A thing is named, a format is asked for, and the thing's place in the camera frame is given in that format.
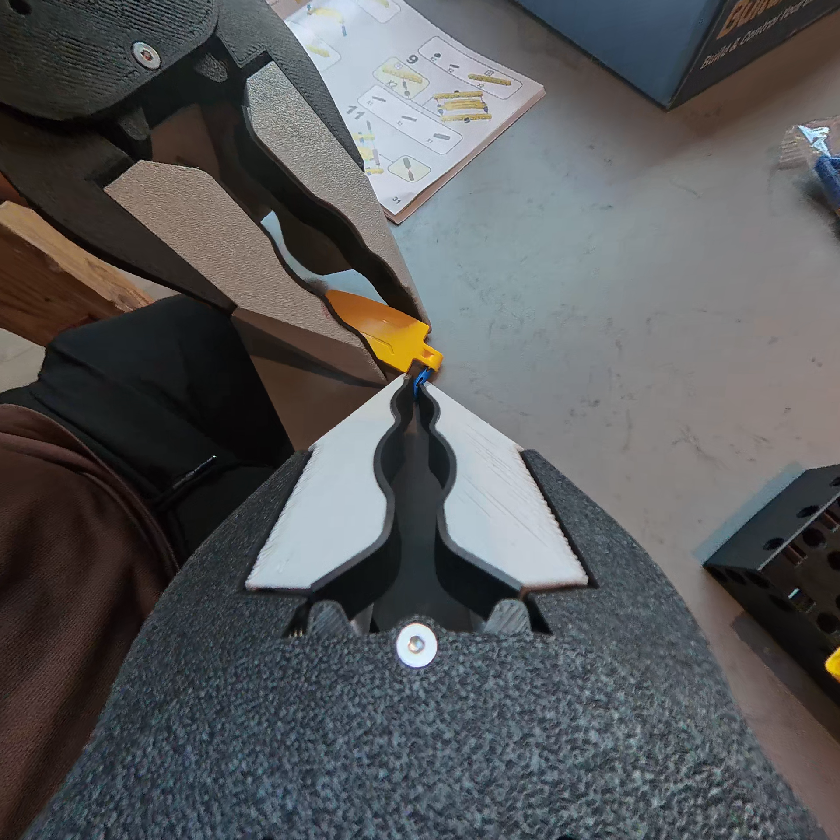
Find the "clear bag yellow grey parts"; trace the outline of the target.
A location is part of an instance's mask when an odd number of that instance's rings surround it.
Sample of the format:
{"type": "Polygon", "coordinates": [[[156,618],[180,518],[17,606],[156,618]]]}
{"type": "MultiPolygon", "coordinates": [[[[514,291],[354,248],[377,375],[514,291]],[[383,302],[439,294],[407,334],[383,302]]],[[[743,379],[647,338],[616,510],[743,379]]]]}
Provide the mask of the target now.
{"type": "Polygon", "coordinates": [[[790,126],[778,157],[780,170],[805,173],[808,188],[839,216],[839,116],[790,126]]]}

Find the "yellow curved arc beam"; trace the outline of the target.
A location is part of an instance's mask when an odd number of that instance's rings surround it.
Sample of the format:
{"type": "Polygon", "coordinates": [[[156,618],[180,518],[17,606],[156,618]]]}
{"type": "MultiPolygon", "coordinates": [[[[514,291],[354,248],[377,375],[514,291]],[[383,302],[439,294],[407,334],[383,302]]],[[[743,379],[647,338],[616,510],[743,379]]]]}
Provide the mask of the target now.
{"type": "Polygon", "coordinates": [[[429,324],[346,291],[330,289],[326,299],[338,318],[365,339],[378,361],[403,374],[415,364],[439,372],[444,356],[427,343],[429,324]]]}

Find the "yellow black brick assembly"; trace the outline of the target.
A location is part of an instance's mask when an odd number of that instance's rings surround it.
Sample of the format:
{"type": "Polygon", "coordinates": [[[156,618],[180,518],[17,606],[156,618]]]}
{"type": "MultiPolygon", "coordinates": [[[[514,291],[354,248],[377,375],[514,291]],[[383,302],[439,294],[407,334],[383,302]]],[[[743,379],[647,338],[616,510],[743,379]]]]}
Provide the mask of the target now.
{"type": "Polygon", "coordinates": [[[804,470],[703,568],[837,705],[839,465],[804,470]]]}

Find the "person's brown shirt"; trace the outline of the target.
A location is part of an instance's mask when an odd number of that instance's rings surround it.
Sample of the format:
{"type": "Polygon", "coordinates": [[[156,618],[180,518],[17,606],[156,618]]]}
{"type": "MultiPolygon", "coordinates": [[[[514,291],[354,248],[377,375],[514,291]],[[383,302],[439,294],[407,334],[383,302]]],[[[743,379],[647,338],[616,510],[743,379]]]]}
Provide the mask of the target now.
{"type": "Polygon", "coordinates": [[[22,836],[81,755],[176,570],[116,473],[47,416],[2,405],[2,838],[22,836]]]}

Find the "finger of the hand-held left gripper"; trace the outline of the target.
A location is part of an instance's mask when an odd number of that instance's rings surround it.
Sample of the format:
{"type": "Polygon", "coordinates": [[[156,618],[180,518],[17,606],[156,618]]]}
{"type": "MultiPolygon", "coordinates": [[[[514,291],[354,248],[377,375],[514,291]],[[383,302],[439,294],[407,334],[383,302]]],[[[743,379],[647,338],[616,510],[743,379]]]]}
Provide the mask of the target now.
{"type": "Polygon", "coordinates": [[[386,383],[368,345],[289,275],[267,233],[210,174],[140,161],[104,190],[234,303],[251,353],[350,384],[386,383]]]}
{"type": "Polygon", "coordinates": [[[275,62],[245,82],[245,124],[271,161],[291,212],[317,229],[390,307],[427,322],[428,315],[364,165],[353,160],[275,62]]]}

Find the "grey desk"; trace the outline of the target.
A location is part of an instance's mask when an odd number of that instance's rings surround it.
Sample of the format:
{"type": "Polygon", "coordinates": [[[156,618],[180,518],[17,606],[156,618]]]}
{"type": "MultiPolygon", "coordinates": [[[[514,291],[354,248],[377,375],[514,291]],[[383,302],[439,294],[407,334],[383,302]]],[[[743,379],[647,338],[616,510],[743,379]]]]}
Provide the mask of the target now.
{"type": "Polygon", "coordinates": [[[838,838],[838,708],[701,569],[838,463],[838,232],[793,123],[838,115],[838,14],[664,112],[512,2],[412,2],[544,98],[392,229],[438,383],[537,449],[686,601],[763,750],[838,838]]]}

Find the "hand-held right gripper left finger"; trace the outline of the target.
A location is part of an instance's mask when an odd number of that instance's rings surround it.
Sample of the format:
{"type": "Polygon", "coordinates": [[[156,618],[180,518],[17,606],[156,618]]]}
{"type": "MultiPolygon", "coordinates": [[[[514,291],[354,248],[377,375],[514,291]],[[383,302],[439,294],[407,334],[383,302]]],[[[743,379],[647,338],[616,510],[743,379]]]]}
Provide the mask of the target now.
{"type": "Polygon", "coordinates": [[[395,572],[393,482],[405,462],[414,381],[396,378],[321,436],[257,553],[251,592],[381,594],[395,572]]]}

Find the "wooden pillar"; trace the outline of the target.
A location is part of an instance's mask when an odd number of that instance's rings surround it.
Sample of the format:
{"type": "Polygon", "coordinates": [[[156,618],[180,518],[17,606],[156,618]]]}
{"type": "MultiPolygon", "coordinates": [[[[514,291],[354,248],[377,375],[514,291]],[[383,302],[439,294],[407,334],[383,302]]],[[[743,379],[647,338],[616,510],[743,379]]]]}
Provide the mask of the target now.
{"type": "Polygon", "coordinates": [[[45,347],[59,333],[150,305],[120,270],[37,213],[1,205],[1,327],[45,347]]]}

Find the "person's black trouser legs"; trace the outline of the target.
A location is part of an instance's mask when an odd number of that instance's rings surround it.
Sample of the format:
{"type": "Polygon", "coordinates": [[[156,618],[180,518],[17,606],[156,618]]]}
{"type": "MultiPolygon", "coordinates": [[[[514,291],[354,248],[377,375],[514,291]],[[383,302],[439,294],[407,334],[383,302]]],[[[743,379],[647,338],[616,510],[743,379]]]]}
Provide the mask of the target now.
{"type": "Polygon", "coordinates": [[[184,296],[64,331],[8,407],[109,467],[179,564],[295,451],[231,319],[184,296]]]}

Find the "instruction booklet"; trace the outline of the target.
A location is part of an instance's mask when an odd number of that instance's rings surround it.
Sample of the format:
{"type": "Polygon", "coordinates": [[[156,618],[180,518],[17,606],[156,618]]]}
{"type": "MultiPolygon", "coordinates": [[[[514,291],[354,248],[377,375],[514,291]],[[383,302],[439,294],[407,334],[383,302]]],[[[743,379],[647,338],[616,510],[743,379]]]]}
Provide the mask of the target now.
{"type": "Polygon", "coordinates": [[[385,215],[401,224],[544,97],[403,1],[268,1],[343,115],[385,215]]]}

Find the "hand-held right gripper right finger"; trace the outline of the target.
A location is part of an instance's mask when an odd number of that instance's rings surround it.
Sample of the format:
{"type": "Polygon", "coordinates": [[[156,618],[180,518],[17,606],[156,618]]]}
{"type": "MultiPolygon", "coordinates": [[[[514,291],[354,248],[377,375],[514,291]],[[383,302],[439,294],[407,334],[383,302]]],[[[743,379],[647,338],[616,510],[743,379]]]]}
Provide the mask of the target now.
{"type": "Polygon", "coordinates": [[[436,570],[454,597],[524,597],[589,577],[515,441],[435,385],[420,386],[441,484],[436,570]]]}

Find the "blue cardboard kit box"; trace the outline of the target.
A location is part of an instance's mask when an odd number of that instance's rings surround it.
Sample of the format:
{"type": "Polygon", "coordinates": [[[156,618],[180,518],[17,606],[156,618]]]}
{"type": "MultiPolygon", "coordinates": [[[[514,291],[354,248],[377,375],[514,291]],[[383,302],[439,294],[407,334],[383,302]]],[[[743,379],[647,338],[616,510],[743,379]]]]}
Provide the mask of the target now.
{"type": "Polygon", "coordinates": [[[518,1],[669,111],[803,29],[838,1],[518,1]]]}

